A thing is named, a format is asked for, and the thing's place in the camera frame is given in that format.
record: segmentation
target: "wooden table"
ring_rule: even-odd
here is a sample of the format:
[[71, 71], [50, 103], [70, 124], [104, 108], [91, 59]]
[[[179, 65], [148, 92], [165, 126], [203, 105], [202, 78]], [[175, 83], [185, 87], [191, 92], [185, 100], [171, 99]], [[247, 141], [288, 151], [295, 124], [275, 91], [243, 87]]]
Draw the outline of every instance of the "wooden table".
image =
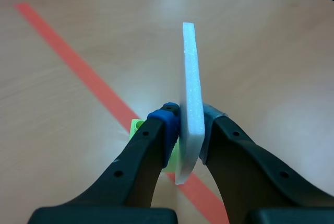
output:
[[[178, 102], [182, 22], [194, 22], [203, 99], [334, 195], [334, 2], [0, 0], [2, 223], [77, 196], [128, 141], [18, 12], [22, 2], [143, 118]], [[195, 174], [220, 197], [200, 162]], [[175, 209], [180, 223], [209, 223], [165, 174], [152, 205]]]

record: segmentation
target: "table surface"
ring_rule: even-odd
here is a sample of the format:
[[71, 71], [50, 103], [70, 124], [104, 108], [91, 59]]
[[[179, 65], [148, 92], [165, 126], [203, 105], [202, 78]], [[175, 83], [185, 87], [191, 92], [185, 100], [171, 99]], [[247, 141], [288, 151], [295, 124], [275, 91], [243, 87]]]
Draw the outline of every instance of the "table surface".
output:
[[[128, 141], [17, 11], [22, 2], [143, 118], [178, 102], [182, 22], [194, 22], [204, 101], [334, 195], [333, 1], [0, 0], [2, 223], [77, 196]], [[220, 197], [200, 162], [194, 173]], [[165, 174], [152, 206], [209, 223]]]

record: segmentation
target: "green block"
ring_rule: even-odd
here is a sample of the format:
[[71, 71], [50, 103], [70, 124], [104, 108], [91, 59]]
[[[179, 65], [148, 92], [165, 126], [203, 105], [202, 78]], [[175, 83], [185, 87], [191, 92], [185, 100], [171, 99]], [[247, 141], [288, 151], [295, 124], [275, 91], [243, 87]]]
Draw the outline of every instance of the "green block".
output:
[[[140, 128], [144, 120], [133, 119], [131, 121], [131, 129], [130, 129], [130, 139], [134, 136], [135, 132]], [[168, 165], [162, 172], [164, 173], [175, 173], [176, 170], [176, 160], [177, 160], [177, 153], [179, 150], [178, 146], [178, 139], [172, 151], [171, 157], [169, 158]]]

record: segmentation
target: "red tape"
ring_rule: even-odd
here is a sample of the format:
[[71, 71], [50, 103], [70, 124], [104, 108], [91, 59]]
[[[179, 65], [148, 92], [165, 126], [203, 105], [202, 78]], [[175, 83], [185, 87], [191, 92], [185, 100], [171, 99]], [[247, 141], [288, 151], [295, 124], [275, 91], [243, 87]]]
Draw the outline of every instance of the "red tape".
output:
[[[100, 78], [100, 76], [52, 29], [52, 27], [27, 3], [16, 5], [17, 10], [36, 32], [58, 54], [107, 110], [130, 131], [131, 120], [137, 114]], [[175, 182], [174, 174], [167, 176]], [[178, 188], [212, 224], [228, 224], [224, 203], [195, 175]]]

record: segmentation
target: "white styrofoam piece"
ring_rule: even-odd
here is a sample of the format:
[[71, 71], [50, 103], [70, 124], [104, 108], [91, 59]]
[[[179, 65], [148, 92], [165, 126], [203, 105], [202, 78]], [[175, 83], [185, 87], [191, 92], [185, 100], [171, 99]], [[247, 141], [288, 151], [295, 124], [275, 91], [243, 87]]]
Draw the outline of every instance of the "white styrofoam piece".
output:
[[200, 88], [195, 26], [183, 23], [184, 55], [180, 78], [181, 132], [175, 184], [183, 184], [191, 174], [200, 153], [205, 134]]

